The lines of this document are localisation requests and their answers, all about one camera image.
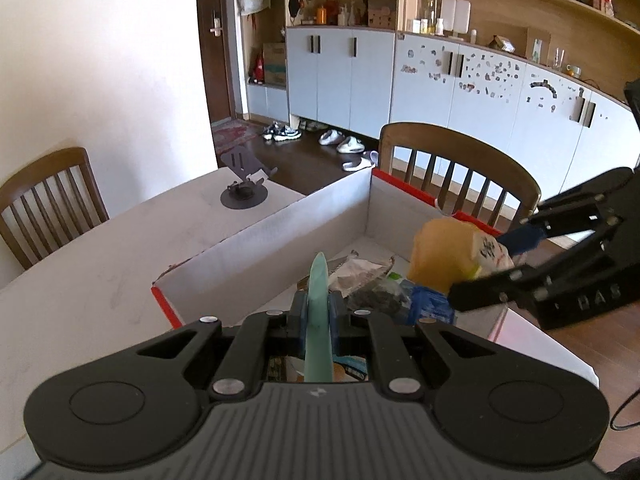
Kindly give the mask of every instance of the cardboard box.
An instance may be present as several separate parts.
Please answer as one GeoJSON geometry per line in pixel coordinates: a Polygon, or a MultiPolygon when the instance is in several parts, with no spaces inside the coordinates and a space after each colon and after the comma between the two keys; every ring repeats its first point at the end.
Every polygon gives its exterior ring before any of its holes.
{"type": "MultiPolygon", "coordinates": [[[[362,170],[274,213],[174,267],[154,295],[179,322],[217,316],[231,326],[258,311],[289,310],[319,251],[395,256],[406,275],[414,236],[442,213],[432,197],[380,170],[362,170]]],[[[593,368],[504,304],[457,313],[457,326],[598,384],[593,368]]]]}
{"type": "Polygon", "coordinates": [[[284,43],[265,43],[264,82],[270,85],[287,86],[287,52],[284,43]]]}

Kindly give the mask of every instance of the glass cup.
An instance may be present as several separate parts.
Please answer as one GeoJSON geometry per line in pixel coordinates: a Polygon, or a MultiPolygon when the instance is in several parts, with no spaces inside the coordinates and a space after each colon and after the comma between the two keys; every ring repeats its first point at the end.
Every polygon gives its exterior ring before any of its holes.
{"type": "Polygon", "coordinates": [[[552,51],[551,66],[555,70],[562,69],[562,60],[564,59],[564,48],[557,47],[556,50],[552,51]]]}

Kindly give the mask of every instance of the cabinet door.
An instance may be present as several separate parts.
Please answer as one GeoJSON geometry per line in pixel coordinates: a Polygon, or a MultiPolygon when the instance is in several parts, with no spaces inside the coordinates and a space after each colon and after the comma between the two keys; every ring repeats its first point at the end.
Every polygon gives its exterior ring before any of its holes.
{"type": "Polygon", "coordinates": [[[565,77],[525,68],[507,154],[536,179],[543,200],[560,192],[590,96],[591,90],[565,77]]]}
{"type": "Polygon", "coordinates": [[[289,111],[307,119],[318,118],[318,49],[315,30],[287,28],[287,90],[289,111]]]}
{"type": "Polygon", "coordinates": [[[267,92],[263,85],[247,85],[246,100],[250,114],[269,117],[269,111],[267,110],[267,92]]]}
{"type": "Polygon", "coordinates": [[[640,132],[632,113],[597,92],[585,105],[584,126],[562,190],[620,166],[634,168],[640,132]]]}
{"type": "Polygon", "coordinates": [[[396,35],[359,30],[352,36],[349,129],[379,139],[382,126],[389,122],[396,35]]]}
{"type": "MultiPolygon", "coordinates": [[[[506,152],[518,109],[526,63],[511,57],[460,45],[449,128],[506,152]]],[[[462,184],[466,169],[456,166],[453,180],[462,184]]],[[[474,175],[471,189],[481,190],[484,178],[474,175]]],[[[500,189],[487,193],[497,198],[500,189]]]]}
{"type": "MultiPolygon", "coordinates": [[[[391,122],[447,126],[455,85],[459,45],[449,41],[399,34],[391,105],[391,122]]],[[[410,151],[396,148],[395,156],[407,162],[410,151]]],[[[418,154],[416,166],[426,168],[429,155],[418,154]]],[[[440,160],[435,173],[440,173],[440,160]]]]}
{"type": "Polygon", "coordinates": [[[316,30],[318,121],[348,130],[353,33],[345,28],[316,30]]]}

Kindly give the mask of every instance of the white wall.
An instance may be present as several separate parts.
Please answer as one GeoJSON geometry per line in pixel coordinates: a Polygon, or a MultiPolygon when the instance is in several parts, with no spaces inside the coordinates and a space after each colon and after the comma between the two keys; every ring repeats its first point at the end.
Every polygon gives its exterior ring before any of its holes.
{"type": "Polygon", "coordinates": [[[0,31],[0,182],[84,146],[113,217],[216,169],[196,0],[0,0],[0,31]]]}

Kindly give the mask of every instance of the wooden chair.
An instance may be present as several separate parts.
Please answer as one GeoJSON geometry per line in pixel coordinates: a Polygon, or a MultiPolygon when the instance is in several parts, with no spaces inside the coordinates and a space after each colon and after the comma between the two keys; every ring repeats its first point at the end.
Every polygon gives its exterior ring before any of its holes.
{"type": "Polygon", "coordinates": [[[84,148],[49,153],[18,171],[0,187],[0,235],[24,269],[108,219],[84,148]],[[76,167],[79,173],[72,171],[76,167]],[[82,190],[94,210],[87,208],[74,173],[81,175],[82,190]],[[5,221],[12,216],[13,230],[5,221]]]}
{"type": "Polygon", "coordinates": [[[453,206],[453,212],[461,210],[465,204],[474,173],[484,176],[484,184],[471,213],[475,218],[482,211],[489,184],[494,182],[502,188],[500,197],[487,222],[492,227],[498,221],[507,193],[511,193],[516,199],[520,200],[520,205],[509,229],[516,226],[521,218],[533,213],[540,200],[540,187],[527,170],[510,156],[473,137],[448,128],[434,126],[433,124],[387,124],[382,128],[380,135],[380,169],[386,173],[391,173],[392,171],[394,148],[396,146],[411,149],[409,163],[404,176],[404,181],[409,184],[414,177],[417,153],[424,152],[431,155],[426,174],[420,186],[423,191],[431,184],[436,158],[442,157],[449,161],[447,173],[444,176],[438,195],[438,206],[441,209],[444,209],[456,164],[464,166],[468,171],[456,203],[453,206]]]}

